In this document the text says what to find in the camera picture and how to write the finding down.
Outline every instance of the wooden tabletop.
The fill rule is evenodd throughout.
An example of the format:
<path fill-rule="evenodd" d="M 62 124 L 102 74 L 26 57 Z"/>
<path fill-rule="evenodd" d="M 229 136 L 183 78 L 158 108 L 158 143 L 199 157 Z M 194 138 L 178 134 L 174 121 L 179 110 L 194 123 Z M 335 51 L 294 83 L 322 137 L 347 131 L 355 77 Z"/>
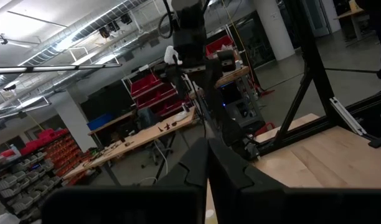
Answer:
<path fill-rule="evenodd" d="M 348 11 L 348 12 L 345 12 L 345 13 L 343 13 L 343 14 L 341 14 L 340 16 L 337 16 L 336 18 L 334 18 L 334 19 L 342 19 L 342 18 L 344 18 L 344 17 L 348 17 L 348 16 L 352 16 L 352 15 L 355 15 L 355 14 L 358 14 L 358 13 L 361 13 L 361 12 L 364 12 L 365 10 L 363 10 L 363 9 L 361 9 L 361 8 L 359 8 L 358 10 L 356 10 L 356 11 Z"/>
<path fill-rule="evenodd" d="M 238 79 L 238 78 L 240 78 L 240 77 L 242 77 L 244 75 L 247 75 L 249 73 L 249 71 L 250 71 L 249 67 L 242 66 L 238 70 L 235 70 L 235 71 L 232 71 L 232 72 L 225 72 L 223 74 L 223 76 L 215 83 L 215 87 L 218 88 L 218 87 L 223 86 L 223 85 L 225 85 L 227 83 L 235 81 L 236 79 Z M 204 94 L 202 89 L 197 90 L 197 92 L 200 95 Z M 196 98 L 194 91 L 189 93 L 189 98 L 192 99 L 192 100 Z"/>
<path fill-rule="evenodd" d="M 334 127 L 269 153 L 255 167 L 288 187 L 381 189 L 381 148 Z"/>
<path fill-rule="evenodd" d="M 307 114 L 306 116 L 303 116 L 302 118 L 296 119 L 293 122 L 291 122 L 289 130 L 292 130 L 294 128 L 298 128 L 306 123 L 309 123 L 311 121 L 314 121 L 315 119 L 318 119 L 319 117 L 315 114 Z M 255 138 L 255 141 L 257 142 L 264 142 L 266 140 L 269 140 L 273 137 L 275 137 L 276 133 L 280 130 L 280 127 L 277 127 L 275 129 L 269 130 L 266 133 L 263 133 Z"/>
<path fill-rule="evenodd" d="M 135 110 L 130 111 L 130 112 L 124 114 L 123 116 L 120 116 L 120 117 L 114 119 L 113 121 L 110 121 L 109 123 L 106 123 L 106 124 L 104 124 L 103 126 L 100 126 L 99 128 L 96 128 L 95 130 L 93 130 L 93 131 L 91 131 L 90 133 L 88 133 L 88 135 L 90 136 L 90 135 L 92 135 L 92 134 L 95 134 L 95 133 L 101 131 L 102 129 L 105 129 L 105 128 L 111 126 L 112 124 L 115 124 L 115 123 L 121 121 L 122 119 L 125 119 L 125 118 L 127 118 L 127 117 L 129 117 L 129 116 L 132 116 L 132 115 L 134 115 L 134 114 L 135 114 Z"/>
<path fill-rule="evenodd" d="M 175 115 L 174 115 L 148 129 L 141 130 L 138 134 L 135 134 L 134 136 L 128 136 L 126 138 L 126 142 L 131 142 L 129 146 L 125 146 L 125 143 L 116 142 L 112 145 L 115 145 L 115 144 L 120 144 L 120 145 L 116 147 L 114 150 L 110 151 L 109 153 L 106 153 L 105 155 L 99 157 L 98 159 L 95 159 L 93 162 L 87 164 L 86 166 L 83 166 L 84 162 L 81 163 L 76 168 L 74 168 L 74 170 L 70 171 L 68 174 L 63 176 L 63 179 L 73 177 L 83 171 L 102 165 L 104 162 L 116 156 L 120 156 L 123 153 L 136 149 L 137 147 L 140 147 L 150 141 L 160 138 L 161 136 L 164 136 L 180 128 L 183 128 L 184 126 L 187 126 L 192 123 L 194 115 L 195 115 L 195 107 L 193 106 L 192 108 L 190 108 L 190 111 L 188 112 L 188 116 L 182 121 L 178 121 L 175 126 L 172 126 L 172 123 L 174 122 L 174 118 L 175 118 Z M 170 125 L 169 130 L 166 130 L 164 128 L 166 124 Z"/>

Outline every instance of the fluorescent light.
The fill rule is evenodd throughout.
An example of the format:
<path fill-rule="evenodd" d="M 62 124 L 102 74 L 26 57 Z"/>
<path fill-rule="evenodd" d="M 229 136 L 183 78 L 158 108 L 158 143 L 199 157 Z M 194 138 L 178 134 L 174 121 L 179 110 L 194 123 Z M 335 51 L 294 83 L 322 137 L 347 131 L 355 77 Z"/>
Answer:
<path fill-rule="evenodd" d="M 93 69 L 93 68 L 101 68 L 103 65 L 80 65 L 79 69 Z"/>
<path fill-rule="evenodd" d="M 108 65 L 105 65 L 105 68 L 115 68 L 120 66 L 121 66 L 120 64 L 108 64 Z"/>
<path fill-rule="evenodd" d="M 1 72 L 24 72 L 27 68 L 0 68 Z"/>
<path fill-rule="evenodd" d="M 19 83 L 19 80 L 16 80 L 16 81 L 13 81 L 13 82 L 10 82 L 8 85 L 6 85 L 4 88 L 9 88 L 15 84 Z"/>
<path fill-rule="evenodd" d="M 58 70 L 71 70 L 74 68 L 76 68 L 76 66 L 36 67 L 33 69 L 33 71 L 48 72 L 48 71 L 58 71 Z"/>
<path fill-rule="evenodd" d="M 26 100 L 25 102 L 21 103 L 19 106 L 17 106 L 18 109 L 29 106 L 30 104 L 36 102 L 37 100 L 41 99 L 42 96 L 34 97 L 32 99 Z"/>

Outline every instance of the office chair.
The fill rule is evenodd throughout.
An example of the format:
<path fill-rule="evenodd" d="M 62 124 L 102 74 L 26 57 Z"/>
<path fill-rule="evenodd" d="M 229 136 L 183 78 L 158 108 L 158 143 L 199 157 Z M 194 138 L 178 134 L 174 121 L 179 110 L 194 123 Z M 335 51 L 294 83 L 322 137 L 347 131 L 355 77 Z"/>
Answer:
<path fill-rule="evenodd" d="M 146 129 L 151 126 L 154 126 L 158 122 L 160 122 L 161 118 L 154 114 L 150 108 L 143 108 L 138 110 L 138 124 L 139 129 Z M 147 163 L 141 164 L 141 168 L 145 168 L 150 162 L 154 162 L 155 166 L 159 165 L 158 157 L 160 155 L 160 151 L 163 153 L 165 151 L 169 151 L 170 153 L 173 153 L 174 151 L 171 148 L 166 148 L 163 142 L 166 141 L 167 137 L 161 137 L 157 140 L 153 140 L 153 142 L 146 145 L 145 149 L 149 152 Z"/>

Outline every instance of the cable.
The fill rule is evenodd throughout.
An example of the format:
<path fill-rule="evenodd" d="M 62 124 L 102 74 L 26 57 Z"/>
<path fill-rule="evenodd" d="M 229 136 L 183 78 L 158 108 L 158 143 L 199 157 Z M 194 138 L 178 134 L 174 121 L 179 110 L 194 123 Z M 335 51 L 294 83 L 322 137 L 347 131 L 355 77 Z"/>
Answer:
<path fill-rule="evenodd" d="M 166 161 L 166 175 L 167 175 L 168 174 L 168 162 L 167 162 L 167 159 L 164 156 L 164 154 L 161 152 L 159 146 L 156 144 L 156 141 L 153 141 L 153 143 L 156 146 L 156 148 L 158 149 L 158 151 L 160 152 L 161 156 L 163 156 L 164 161 Z"/>
<path fill-rule="evenodd" d="M 243 47 L 243 50 L 245 51 L 245 55 L 246 55 L 246 59 L 247 59 L 248 68 L 250 69 L 250 72 L 252 72 L 253 70 L 252 70 L 252 67 L 250 66 L 250 61 L 249 61 L 249 59 L 248 59 L 248 55 L 247 55 L 247 52 L 246 52 L 245 45 L 243 44 L 242 38 L 240 38 L 238 29 L 236 29 L 235 23 L 233 22 L 233 20 L 232 20 L 232 16 L 230 16 L 230 14 L 229 14 L 229 12 L 228 12 L 228 9 L 227 9 L 227 7 L 225 6 L 224 1 L 223 1 L 223 0 L 221 0 L 221 1 L 222 1 L 223 8 L 225 9 L 225 11 L 226 11 L 227 14 L 228 14 L 229 20 L 230 20 L 230 22 L 232 23 L 233 29 L 235 29 L 236 35 L 237 35 L 238 38 L 239 38 L 239 41 L 240 41 L 240 43 L 241 43 L 241 45 L 242 45 L 242 47 Z M 254 86 L 254 89 L 255 89 L 256 91 L 258 91 L 258 90 L 256 89 L 256 83 L 255 83 L 255 81 L 254 81 L 254 77 L 253 77 L 253 75 L 251 75 L 251 77 L 252 77 L 252 81 L 253 81 L 253 84 L 254 84 L 254 85 L 253 85 L 253 86 Z"/>
<path fill-rule="evenodd" d="M 174 32 L 174 28 L 172 26 L 172 15 L 171 15 L 171 14 L 173 14 L 173 12 L 170 11 L 170 7 L 168 6 L 167 0 L 163 0 L 163 3 L 164 3 L 164 6 L 166 7 L 167 13 L 164 16 L 162 16 L 162 18 L 159 21 L 158 32 L 162 38 L 168 39 L 172 36 L 172 32 Z M 170 24 L 170 32 L 168 33 L 167 36 L 163 35 L 163 33 L 161 32 L 161 24 L 162 24 L 163 20 L 166 18 L 166 16 L 168 16 L 168 20 L 169 20 L 169 24 Z"/>
<path fill-rule="evenodd" d="M 201 120 L 203 122 L 203 128 L 204 128 L 204 137 L 206 136 L 206 128 L 205 128 L 205 122 L 204 122 L 204 113 L 203 113 L 203 109 L 202 109 L 202 105 L 199 101 L 199 97 L 197 96 L 197 91 L 196 91 L 196 88 L 195 88 L 195 85 L 193 85 L 193 82 L 191 80 L 190 81 L 190 84 L 192 84 L 192 88 L 193 88 L 193 91 L 195 92 L 195 97 L 196 97 L 196 102 L 199 104 L 200 106 L 200 112 L 201 112 Z"/>

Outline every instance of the concrete floor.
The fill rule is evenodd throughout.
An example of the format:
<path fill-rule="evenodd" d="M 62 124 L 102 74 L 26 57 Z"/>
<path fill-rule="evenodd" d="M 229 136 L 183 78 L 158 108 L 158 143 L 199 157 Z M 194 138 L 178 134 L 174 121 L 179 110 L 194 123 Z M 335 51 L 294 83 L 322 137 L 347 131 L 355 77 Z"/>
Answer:
<path fill-rule="evenodd" d="M 381 67 L 381 46 L 377 45 L 377 42 L 376 37 L 370 37 L 358 44 L 346 47 L 341 32 L 337 32 L 317 40 L 317 45 L 322 61 L 327 68 L 378 70 Z M 304 72 L 304 61 L 300 51 L 290 58 L 258 68 L 256 72 L 263 88 L 275 90 L 274 93 L 260 99 L 260 103 L 266 105 L 261 110 L 264 119 L 280 126 L 299 88 Z M 381 90 L 381 80 L 373 74 L 328 71 L 327 75 L 336 97 L 344 106 L 363 100 Z M 323 107 L 313 83 L 301 103 L 296 118 L 308 113 L 319 116 L 324 115 Z M 202 137 L 203 127 L 197 125 L 183 130 L 183 132 L 189 144 L 192 144 L 197 138 Z M 187 151 L 187 147 L 180 136 L 176 136 L 172 148 L 175 153 L 167 158 L 169 169 Z M 121 184 L 130 185 L 156 175 L 158 167 L 155 165 L 149 165 L 144 169 L 141 168 L 141 163 L 147 156 L 146 152 L 132 154 L 113 167 L 113 172 Z M 165 173 L 166 168 L 164 167 L 161 177 Z M 153 179 L 146 180 L 143 185 L 149 185 L 152 182 Z M 113 185 L 113 183 L 106 173 L 102 172 L 93 181 L 92 185 Z"/>

